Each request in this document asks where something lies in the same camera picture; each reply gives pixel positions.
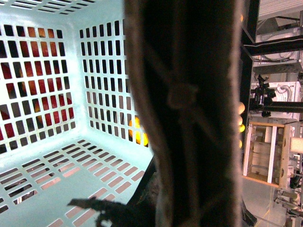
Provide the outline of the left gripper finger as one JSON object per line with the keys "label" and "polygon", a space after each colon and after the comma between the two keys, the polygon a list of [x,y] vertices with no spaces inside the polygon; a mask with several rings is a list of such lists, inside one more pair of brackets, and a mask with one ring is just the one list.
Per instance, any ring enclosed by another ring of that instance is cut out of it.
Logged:
{"label": "left gripper finger", "polygon": [[103,227],[105,221],[110,221],[113,227],[155,226],[155,208],[146,203],[130,205],[98,200],[93,197],[91,199],[72,199],[67,205],[99,212],[95,221],[97,227]]}

